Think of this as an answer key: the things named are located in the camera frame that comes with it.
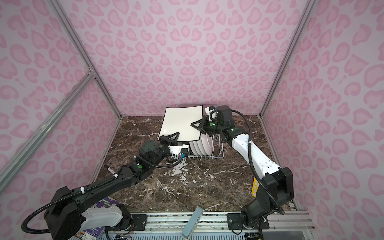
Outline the white square plate black rim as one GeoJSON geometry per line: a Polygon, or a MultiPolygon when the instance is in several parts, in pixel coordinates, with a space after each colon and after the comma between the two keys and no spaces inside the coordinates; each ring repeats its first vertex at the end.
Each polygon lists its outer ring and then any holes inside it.
{"type": "Polygon", "coordinates": [[[169,136],[180,133],[178,142],[192,142],[200,139],[200,131],[191,126],[203,117],[203,106],[187,108],[166,108],[163,123],[159,133],[161,136],[169,136]]]}

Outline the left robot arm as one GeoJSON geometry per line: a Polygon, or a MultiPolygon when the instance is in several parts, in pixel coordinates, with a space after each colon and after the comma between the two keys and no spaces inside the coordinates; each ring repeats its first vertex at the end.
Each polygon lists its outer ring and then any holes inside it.
{"type": "Polygon", "coordinates": [[[63,187],[55,193],[44,218],[54,240],[67,240],[78,232],[98,227],[131,230],[135,225],[124,204],[103,208],[101,213],[91,208],[110,195],[135,186],[148,178],[154,169],[173,168],[183,155],[174,155],[171,147],[178,144],[179,133],[160,136],[159,141],[146,141],[132,163],[124,165],[111,177],[90,185],[69,190],[63,187]]]}

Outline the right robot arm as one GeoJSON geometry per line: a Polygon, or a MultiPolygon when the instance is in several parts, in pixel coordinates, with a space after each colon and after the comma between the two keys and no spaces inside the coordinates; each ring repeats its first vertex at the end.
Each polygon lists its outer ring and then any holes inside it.
{"type": "Polygon", "coordinates": [[[280,167],[256,146],[252,126],[242,113],[229,106],[210,106],[206,114],[191,126],[208,136],[219,135],[249,163],[259,184],[255,200],[241,209],[242,227],[260,229],[267,216],[284,215],[283,206],[294,199],[293,172],[288,167],[280,167]]]}

